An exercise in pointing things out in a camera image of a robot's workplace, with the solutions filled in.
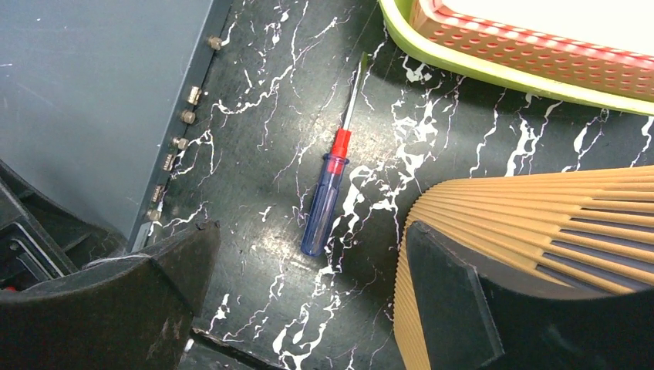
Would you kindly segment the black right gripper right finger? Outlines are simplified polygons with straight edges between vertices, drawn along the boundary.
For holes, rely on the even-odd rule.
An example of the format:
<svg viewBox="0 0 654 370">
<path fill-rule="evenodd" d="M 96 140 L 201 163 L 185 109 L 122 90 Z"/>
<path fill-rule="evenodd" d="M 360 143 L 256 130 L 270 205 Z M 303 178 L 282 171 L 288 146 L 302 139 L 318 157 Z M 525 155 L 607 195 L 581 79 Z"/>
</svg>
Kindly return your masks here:
<svg viewBox="0 0 654 370">
<path fill-rule="evenodd" d="M 428 369 L 651 369 L 653 291 L 524 273 L 415 222 L 406 232 Z"/>
</svg>

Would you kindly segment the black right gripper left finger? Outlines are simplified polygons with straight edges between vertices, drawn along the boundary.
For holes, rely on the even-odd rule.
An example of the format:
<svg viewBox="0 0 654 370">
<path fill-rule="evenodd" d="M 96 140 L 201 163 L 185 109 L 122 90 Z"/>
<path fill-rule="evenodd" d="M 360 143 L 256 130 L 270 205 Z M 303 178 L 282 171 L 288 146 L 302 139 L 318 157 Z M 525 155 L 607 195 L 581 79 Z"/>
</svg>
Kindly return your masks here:
<svg viewBox="0 0 654 370">
<path fill-rule="evenodd" d="M 3 369 L 175 369 L 220 248 L 216 221 L 1 293 Z"/>
</svg>

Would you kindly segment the orange slatted waste bin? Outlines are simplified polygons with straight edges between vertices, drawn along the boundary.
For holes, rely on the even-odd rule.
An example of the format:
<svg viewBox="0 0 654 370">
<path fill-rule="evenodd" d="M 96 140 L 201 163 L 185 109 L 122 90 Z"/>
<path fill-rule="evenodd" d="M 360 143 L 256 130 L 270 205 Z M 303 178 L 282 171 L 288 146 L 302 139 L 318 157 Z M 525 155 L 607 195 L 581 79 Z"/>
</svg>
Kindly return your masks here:
<svg viewBox="0 0 654 370">
<path fill-rule="evenodd" d="M 406 252 L 415 222 L 556 284 L 653 291 L 651 166 L 444 181 L 411 207 L 399 250 L 394 334 L 408 369 L 428 369 Z"/>
</svg>

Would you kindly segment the blue red screwdriver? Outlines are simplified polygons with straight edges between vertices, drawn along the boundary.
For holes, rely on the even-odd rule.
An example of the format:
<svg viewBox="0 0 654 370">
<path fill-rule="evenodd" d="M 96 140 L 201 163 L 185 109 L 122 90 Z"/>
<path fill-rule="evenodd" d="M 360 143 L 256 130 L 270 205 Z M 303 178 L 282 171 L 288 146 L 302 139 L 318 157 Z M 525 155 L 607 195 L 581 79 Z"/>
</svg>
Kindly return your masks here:
<svg viewBox="0 0 654 370">
<path fill-rule="evenodd" d="M 305 232 L 300 245 L 301 252 L 311 257 L 319 256 L 323 252 L 331 233 L 332 218 L 336 201 L 339 196 L 342 176 L 347 164 L 349 163 L 347 155 L 352 135 L 352 115 L 356 104 L 356 98 L 362 87 L 368 59 L 368 54 L 365 52 L 360 57 L 355 78 L 352 82 L 352 91 L 350 93 L 342 125 L 335 133 L 335 139 L 332 143 L 331 150 L 323 157 L 323 165 L 319 181 L 317 183 Z"/>
</svg>

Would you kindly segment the dark grey flat box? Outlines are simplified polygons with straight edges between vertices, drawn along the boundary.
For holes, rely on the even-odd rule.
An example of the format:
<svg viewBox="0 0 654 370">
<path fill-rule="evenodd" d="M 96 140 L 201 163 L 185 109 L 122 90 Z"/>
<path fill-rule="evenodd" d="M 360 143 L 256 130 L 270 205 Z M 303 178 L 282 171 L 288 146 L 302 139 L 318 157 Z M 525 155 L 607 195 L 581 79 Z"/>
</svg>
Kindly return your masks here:
<svg viewBox="0 0 654 370">
<path fill-rule="evenodd" d="M 140 249 L 229 1 L 3 1 L 1 158 Z"/>
</svg>

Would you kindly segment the pink perforated basket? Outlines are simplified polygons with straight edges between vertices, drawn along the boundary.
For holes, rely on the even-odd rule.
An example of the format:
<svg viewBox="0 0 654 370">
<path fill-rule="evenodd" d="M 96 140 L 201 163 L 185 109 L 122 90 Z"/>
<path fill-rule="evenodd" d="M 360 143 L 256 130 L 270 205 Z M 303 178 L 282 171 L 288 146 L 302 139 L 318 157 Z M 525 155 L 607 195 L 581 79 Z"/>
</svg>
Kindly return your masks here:
<svg viewBox="0 0 654 370">
<path fill-rule="evenodd" d="M 652 14 L 651 1 L 413 1 L 407 21 L 475 64 L 652 103 Z"/>
</svg>

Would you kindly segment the green plastic tray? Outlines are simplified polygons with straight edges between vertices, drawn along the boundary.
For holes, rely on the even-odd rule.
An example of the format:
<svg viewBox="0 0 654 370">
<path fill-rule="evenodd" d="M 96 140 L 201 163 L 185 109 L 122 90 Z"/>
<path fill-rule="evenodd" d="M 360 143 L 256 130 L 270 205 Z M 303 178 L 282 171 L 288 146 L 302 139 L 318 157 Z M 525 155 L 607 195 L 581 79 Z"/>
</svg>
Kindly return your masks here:
<svg viewBox="0 0 654 370">
<path fill-rule="evenodd" d="M 653 114 L 652 102 L 557 82 L 437 45 L 408 23 L 411 1 L 382 0 L 379 6 L 391 39 L 408 56 L 427 65 L 540 97 L 644 116 Z"/>
</svg>

